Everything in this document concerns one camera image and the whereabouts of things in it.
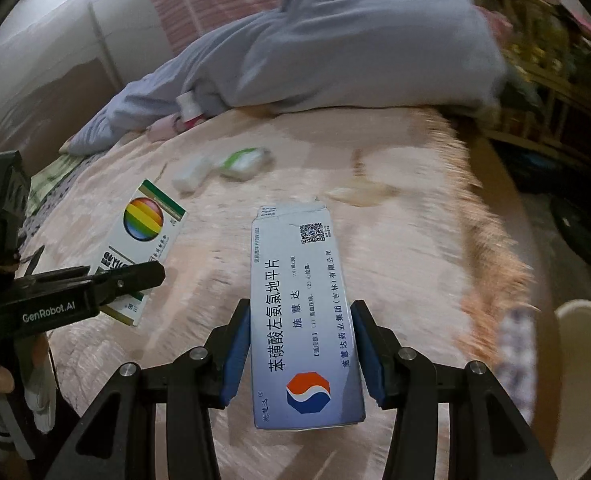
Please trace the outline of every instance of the white bowl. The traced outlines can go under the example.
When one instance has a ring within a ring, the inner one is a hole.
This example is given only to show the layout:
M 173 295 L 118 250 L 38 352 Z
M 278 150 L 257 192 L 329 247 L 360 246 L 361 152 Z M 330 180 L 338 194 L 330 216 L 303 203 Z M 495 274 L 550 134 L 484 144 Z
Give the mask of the white bowl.
M 591 302 L 568 301 L 556 315 L 563 368 L 551 464 L 559 480 L 577 480 L 591 467 Z

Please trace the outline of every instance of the wooden furniture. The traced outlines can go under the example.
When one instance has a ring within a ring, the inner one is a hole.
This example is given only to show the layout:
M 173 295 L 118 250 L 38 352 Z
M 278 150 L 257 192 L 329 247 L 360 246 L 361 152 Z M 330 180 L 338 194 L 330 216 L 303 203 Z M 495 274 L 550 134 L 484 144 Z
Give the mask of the wooden furniture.
M 473 1 L 509 19 L 514 34 L 503 53 L 544 104 L 542 116 L 503 108 L 484 134 L 591 168 L 591 32 L 542 0 Z

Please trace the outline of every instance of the white glove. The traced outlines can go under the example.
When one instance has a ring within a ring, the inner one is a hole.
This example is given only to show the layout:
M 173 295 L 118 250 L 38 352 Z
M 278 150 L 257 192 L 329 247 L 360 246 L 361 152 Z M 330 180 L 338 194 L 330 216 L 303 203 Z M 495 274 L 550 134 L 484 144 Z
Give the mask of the white glove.
M 55 424 L 56 383 L 48 356 L 48 339 L 45 334 L 35 338 L 31 352 L 33 364 L 30 375 L 22 377 L 24 400 L 34 414 L 35 426 L 42 433 L 48 433 Z M 0 394 L 9 394 L 15 389 L 11 373 L 0 366 Z M 11 442 L 8 430 L 0 414 L 0 447 Z

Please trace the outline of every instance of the blanket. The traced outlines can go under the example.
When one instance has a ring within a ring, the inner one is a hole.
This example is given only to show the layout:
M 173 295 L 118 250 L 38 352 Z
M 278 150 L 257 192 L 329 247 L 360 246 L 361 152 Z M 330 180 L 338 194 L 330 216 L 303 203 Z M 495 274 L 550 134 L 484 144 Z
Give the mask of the blanket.
M 194 156 L 264 146 L 275 166 L 248 182 L 212 176 L 193 196 L 170 182 Z M 329 200 L 360 174 L 396 185 L 370 207 Z M 403 344 L 435 362 L 493 364 L 504 314 L 525 302 L 526 272 L 471 192 L 466 150 L 431 110 L 328 108 L 276 118 L 231 110 L 164 143 L 125 136 L 79 177 L 27 247 L 46 245 L 48 267 L 88 264 L 144 178 L 188 212 L 137 328 L 100 314 L 50 334 L 64 396 L 84 412 L 117 367 L 172 361 L 227 322 L 250 283 L 250 226 L 258 208 L 325 200 L 339 240 L 349 301 L 364 299 Z M 395 413 L 366 400 L 357 426 L 275 433 L 253 426 L 250 364 L 237 397 L 211 412 L 224 479 L 381 478 Z M 165 411 L 158 409 L 158 477 L 165 478 Z M 437 478 L 446 478 L 448 415 L 440 411 Z
M 46 168 L 31 177 L 31 191 L 28 193 L 26 214 L 32 216 L 46 198 L 46 196 L 63 181 L 71 171 L 75 170 L 82 161 L 81 156 L 60 155 Z
M 205 115 L 270 104 L 274 112 L 333 106 L 492 102 L 505 64 L 471 0 L 281 0 L 223 25 L 129 83 L 70 143 L 110 148 L 179 111 L 189 90 Z

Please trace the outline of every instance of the green cloth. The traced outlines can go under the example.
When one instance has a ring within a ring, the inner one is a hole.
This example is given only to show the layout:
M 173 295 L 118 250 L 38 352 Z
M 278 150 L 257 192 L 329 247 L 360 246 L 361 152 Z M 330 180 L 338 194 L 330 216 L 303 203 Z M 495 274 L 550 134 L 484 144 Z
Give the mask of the green cloth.
M 78 167 L 85 157 L 61 155 L 42 171 L 31 177 L 31 191 L 28 193 L 26 216 L 33 215 L 48 193 Z

